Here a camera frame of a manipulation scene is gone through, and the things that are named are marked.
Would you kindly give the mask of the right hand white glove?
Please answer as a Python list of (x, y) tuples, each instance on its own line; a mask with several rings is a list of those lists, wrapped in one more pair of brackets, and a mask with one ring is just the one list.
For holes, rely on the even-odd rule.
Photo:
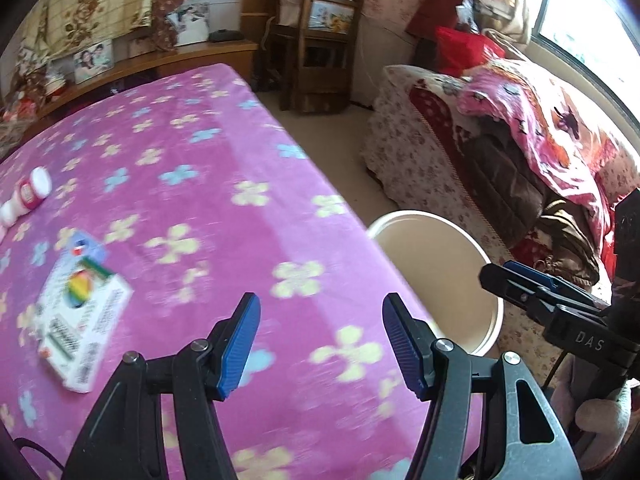
[(578, 365), (574, 356), (561, 365), (550, 404), (565, 432), (574, 422), (582, 432), (572, 445), (580, 470), (602, 469), (623, 443), (631, 419), (631, 388), (628, 384), (614, 389), (604, 399), (578, 400), (578, 382), (592, 365)]

